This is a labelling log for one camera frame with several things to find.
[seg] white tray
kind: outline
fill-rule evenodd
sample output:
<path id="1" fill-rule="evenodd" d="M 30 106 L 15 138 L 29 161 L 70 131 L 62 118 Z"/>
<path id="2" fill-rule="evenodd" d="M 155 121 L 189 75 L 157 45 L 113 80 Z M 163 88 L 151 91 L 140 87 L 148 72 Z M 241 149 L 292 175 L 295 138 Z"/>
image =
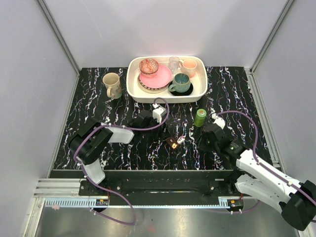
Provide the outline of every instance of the white tray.
<path id="1" fill-rule="evenodd" d="M 128 94 L 133 97 L 133 99 L 139 103 L 152 103 L 157 97 L 164 98 L 168 103 L 190 103 L 198 101 L 207 91 L 207 74 L 203 62 L 196 57 L 192 56 L 177 56 L 178 58 L 185 60 L 188 58 L 194 59 L 197 62 L 197 73 L 191 78 L 191 83 L 193 84 L 193 92 L 188 96 L 174 96 L 168 89 L 156 93 L 150 94 L 144 92 L 139 88 L 137 84 L 137 78 L 140 74 L 139 63 L 145 58 L 153 58 L 157 60 L 160 64 L 168 66 L 169 58 L 171 56 L 153 56 L 153 57 L 140 57 L 135 58 L 130 62 L 127 70 L 126 87 Z"/>

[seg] white wall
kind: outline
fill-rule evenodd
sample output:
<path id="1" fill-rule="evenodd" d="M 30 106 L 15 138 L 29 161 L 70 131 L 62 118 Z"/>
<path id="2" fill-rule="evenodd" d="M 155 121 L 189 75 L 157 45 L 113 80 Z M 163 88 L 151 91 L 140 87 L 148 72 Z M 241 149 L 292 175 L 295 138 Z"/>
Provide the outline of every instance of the white wall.
<path id="1" fill-rule="evenodd" d="M 36 1 L 1 1 L 0 32 L 0 235 L 16 237 L 47 175 L 76 74 Z"/>
<path id="2" fill-rule="evenodd" d="M 195 55 L 250 67 L 286 0 L 45 0 L 80 67 Z"/>
<path id="3" fill-rule="evenodd" d="M 314 183 L 315 9 L 315 0 L 296 1 L 255 72 L 286 172 Z"/>

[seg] pink plate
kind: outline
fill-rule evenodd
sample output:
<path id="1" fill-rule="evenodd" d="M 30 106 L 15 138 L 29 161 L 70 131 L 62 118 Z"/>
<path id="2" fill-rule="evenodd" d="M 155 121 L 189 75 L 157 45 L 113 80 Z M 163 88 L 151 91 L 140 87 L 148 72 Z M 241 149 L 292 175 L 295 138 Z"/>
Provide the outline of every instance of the pink plate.
<path id="1" fill-rule="evenodd" d="M 140 74 L 140 80 L 141 82 L 150 88 L 161 88 L 166 85 L 168 85 L 171 81 L 172 78 L 172 73 L 170 69 L 165 66 L 160 64 L 159 69 L 157 71 L 157 74 L 154 75 L 153 77 L 147 77 L 144 74 Z"/>

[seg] clear glass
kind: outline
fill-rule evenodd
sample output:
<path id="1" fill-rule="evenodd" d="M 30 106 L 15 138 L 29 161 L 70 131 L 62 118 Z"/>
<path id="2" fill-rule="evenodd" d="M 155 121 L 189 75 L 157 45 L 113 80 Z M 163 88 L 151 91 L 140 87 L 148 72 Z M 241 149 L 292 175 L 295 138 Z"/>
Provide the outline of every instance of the clear glass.
<path id="1" fill-rule="evenodd" d="M 169 58 L 169 69 L 172 74 L 176 74 L 178 72 L 178 69 L 180 67 L 179 63 L 180 63 L 180 59 L 178 57 Z"/>

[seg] can lid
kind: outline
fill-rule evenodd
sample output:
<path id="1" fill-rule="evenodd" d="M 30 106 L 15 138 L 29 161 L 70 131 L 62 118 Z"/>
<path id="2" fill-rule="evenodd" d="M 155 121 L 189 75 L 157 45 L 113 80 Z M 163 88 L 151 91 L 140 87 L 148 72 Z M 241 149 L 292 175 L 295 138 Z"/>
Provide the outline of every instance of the can lid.
<path id="1" fill-rule="evenodd" d="M 199 109 L 197 111 L 197 117 L 199 117 L 200 119 L 205 118 L 207 115 L 206 111 L 204 109 Z"/>

